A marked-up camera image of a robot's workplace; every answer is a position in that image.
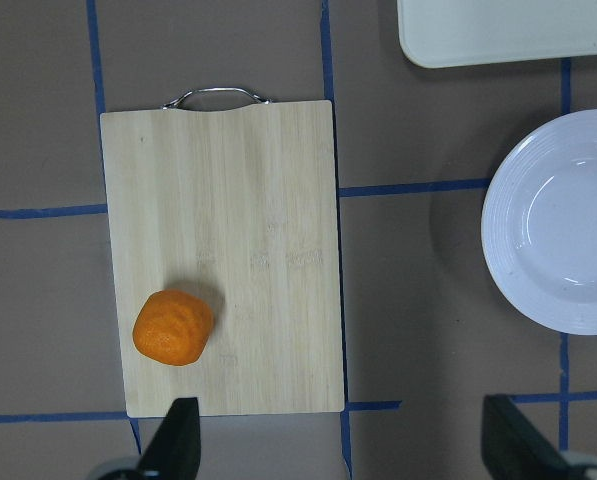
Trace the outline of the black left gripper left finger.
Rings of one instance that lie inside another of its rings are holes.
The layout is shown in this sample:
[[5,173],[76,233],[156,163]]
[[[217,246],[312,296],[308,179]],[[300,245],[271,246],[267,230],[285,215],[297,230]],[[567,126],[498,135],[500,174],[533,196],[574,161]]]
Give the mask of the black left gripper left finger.
[[137,464],[142,479],[193,480],[200,467],[200,415],[195,397],[176,399]]

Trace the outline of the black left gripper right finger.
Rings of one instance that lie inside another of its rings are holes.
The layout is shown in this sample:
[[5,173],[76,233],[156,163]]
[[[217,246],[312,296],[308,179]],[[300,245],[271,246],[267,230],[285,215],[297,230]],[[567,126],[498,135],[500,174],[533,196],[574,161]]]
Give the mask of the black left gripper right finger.
[[506,395],[482,403],[481,458],[492,479],[567,479],[569,464]]

